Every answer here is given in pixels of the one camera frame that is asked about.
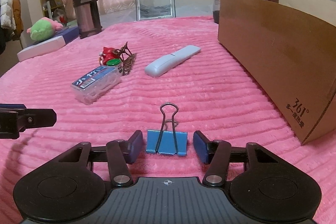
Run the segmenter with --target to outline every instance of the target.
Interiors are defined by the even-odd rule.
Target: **framed picture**
[[[175,0],[135,0],[136,20],[176,17]]]

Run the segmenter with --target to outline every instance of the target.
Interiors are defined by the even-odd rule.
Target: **green plush toy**
[[[32,40],[42,42],[51,38],[56,31],[60,31],[62,29],[63,25],[61,23],[47,17],[42,17],[27,30],[27,33],[30,33],[30,38]]]

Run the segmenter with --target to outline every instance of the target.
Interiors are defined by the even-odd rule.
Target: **small jar with green lid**
[[[106,65],[109,67],[115,67],[121,75],[123,74],[123,65],[120,59],[115,58],[108,60]]]

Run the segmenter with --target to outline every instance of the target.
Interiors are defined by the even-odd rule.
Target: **plush toy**
[[[99,64],[106,66],[107,61],[111,59],[119,59],[118,54],[114,53],[115,48],[104,47],[103,52],[99,53]]]
[[[47,17],[42,17],[27,30],[27,33],[30,33],[30,38],[32,40],[41,42],[49,39],[56,31],[60,31],[62,29],[63,25],[61,23]]]

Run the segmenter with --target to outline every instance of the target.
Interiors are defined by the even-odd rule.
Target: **blue label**
[[[108,73],[114,71],[114,67],[99,66],[89,73],[83,75],[72,84],[80,89],[85,89],[95,81],[99,80]]]

